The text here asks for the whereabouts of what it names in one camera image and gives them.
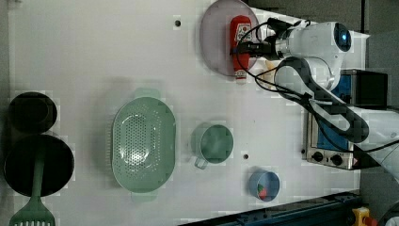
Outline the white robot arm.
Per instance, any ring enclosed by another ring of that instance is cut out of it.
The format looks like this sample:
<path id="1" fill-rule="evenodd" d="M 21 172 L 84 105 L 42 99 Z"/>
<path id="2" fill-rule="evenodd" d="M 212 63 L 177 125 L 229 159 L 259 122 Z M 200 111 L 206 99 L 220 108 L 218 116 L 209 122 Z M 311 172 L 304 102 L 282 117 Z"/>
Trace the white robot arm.
<path id="1" fill-rule="evenodd" d="M 337 22 L 288 24 L 270 18 L 275 35 L 258 37 L 258 26 L 247 16 L 230 23 L 234 75 L 249 74 L 252 57 L 277 60 L 272 90 L 303 106 L 322 126 L 369 154 L 393 177 L 398 176 L 398 113 L 349 105 L 331 91 L 340 82 L 343 59 L 351 50 L 350 31 Z"/>

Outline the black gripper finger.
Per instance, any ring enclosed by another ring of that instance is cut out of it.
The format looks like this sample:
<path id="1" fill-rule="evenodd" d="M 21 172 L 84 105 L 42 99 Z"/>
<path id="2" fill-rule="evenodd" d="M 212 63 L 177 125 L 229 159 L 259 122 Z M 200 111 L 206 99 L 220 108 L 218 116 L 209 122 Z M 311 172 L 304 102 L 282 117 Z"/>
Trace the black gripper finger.
<path id="1" fill-rule="evenodd" d="M 246 41 L 237 44 L 230 50 L 230 55 L 236 54 L 249 54 L 251 57 L 265 57 L 271 53 L 270 45 L 267 43 L 255 43 L 252 41 Z"/>

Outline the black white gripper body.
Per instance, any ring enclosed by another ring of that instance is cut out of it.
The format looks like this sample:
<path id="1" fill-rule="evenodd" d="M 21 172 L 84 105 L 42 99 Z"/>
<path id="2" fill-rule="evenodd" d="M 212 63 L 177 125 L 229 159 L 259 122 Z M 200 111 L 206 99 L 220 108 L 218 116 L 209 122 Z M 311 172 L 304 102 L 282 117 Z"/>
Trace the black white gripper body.
<path id="1" fill-rule="evenodd" d="M 293 25 L 274 18 L 269 18 L 264 25 L 274 31 L 275 34 L 266 37 L 261 42 L 261 57 L 267 60 L 282 60 L 290 57 L 288 38 Z"/>

